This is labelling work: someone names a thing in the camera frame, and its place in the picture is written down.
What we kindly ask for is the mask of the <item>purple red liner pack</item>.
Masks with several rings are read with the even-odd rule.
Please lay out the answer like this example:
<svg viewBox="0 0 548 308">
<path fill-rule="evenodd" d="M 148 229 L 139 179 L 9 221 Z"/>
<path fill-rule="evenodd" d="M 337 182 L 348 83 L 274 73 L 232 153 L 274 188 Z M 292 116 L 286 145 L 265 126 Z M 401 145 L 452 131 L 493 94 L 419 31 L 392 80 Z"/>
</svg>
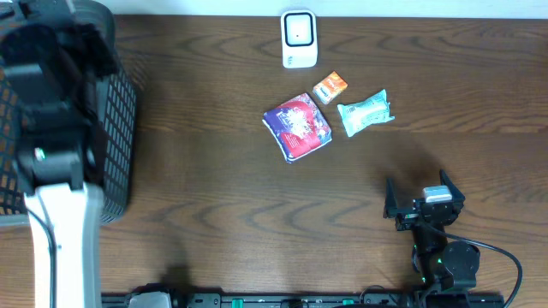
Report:
<svg viewBox="0 0 548 308">
<path fill-rule="evenodd" d="M 332 141 L 332 130 L 319 107 L 302 93 L 263 114 L 284 160 L 292 163 Z"/>
</svg>

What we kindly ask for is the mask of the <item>orange Kleenex tissue pack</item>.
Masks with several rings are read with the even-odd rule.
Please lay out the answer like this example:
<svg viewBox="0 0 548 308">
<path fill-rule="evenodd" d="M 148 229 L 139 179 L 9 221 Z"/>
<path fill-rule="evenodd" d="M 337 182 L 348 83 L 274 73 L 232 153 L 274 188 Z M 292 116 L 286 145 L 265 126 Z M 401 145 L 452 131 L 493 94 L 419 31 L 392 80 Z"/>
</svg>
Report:
<svg viewBox="0 0 548 308">
<path fill-rule="evenodd" d="M 322 104 L 329 104 L 348 87 L 348 83 L 336 72 L 331 72 L 313 87 L 313 93 Z"/>
</svg>

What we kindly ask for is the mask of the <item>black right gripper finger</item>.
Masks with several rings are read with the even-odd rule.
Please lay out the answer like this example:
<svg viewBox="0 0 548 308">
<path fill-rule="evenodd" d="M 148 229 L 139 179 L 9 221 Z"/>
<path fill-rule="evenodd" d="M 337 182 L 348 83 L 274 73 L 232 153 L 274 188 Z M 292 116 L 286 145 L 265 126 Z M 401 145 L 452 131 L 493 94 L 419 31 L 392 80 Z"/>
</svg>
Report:
<svg viewBox="0 0 548 308">
<path fill-rule="evenodd" d="M 396 218 L 398 213 L 399 211 L 397 207 L 397 197 L 393 181 L 392 179 L 387 178 L 383 218 Z"/>
<path fill-rule="evenodd" d="M 449 178 L 449 176 L 446 174 L 446 172 L 443 169 L 439 171 L 439 178 L 440 178 L 441 185 L 448 187 L 455 201 L 465 200 L 464 194 L 457 188 L 457 186 L 453 183 L 453 181 Z"/>
</svg>

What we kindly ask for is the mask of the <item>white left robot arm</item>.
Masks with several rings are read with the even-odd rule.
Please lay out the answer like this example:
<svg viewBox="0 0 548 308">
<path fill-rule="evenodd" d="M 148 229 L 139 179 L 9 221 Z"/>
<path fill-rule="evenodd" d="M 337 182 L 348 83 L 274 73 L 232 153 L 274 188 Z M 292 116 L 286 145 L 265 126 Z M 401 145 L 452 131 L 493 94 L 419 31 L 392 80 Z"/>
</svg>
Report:
<svg viewBox="0 0 548 308">
<path fill-rule="evenodd" d="M 117 71 L 91 24 L 29 24 L 1 43 L 20 98 L 13 165 L 32 229 L 39 307 L 98 307 L 107 133 L 97 84 Z"/>
</svg>

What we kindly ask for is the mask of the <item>green Zappy wipes pack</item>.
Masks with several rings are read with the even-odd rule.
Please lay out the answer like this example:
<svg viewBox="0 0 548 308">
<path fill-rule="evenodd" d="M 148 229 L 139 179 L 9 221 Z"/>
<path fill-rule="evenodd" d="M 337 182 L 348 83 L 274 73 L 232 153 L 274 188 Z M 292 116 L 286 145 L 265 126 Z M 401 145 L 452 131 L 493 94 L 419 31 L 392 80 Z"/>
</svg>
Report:
<svg viewBox="0 0 548 308">
<path fill-rule="evenodd" d="M 337 111 L 349 138 L 371 125 L 395 119 L 390 114 L 390 102 L 385 89 L 358 103 L 339 104 Z"/>
</svg>

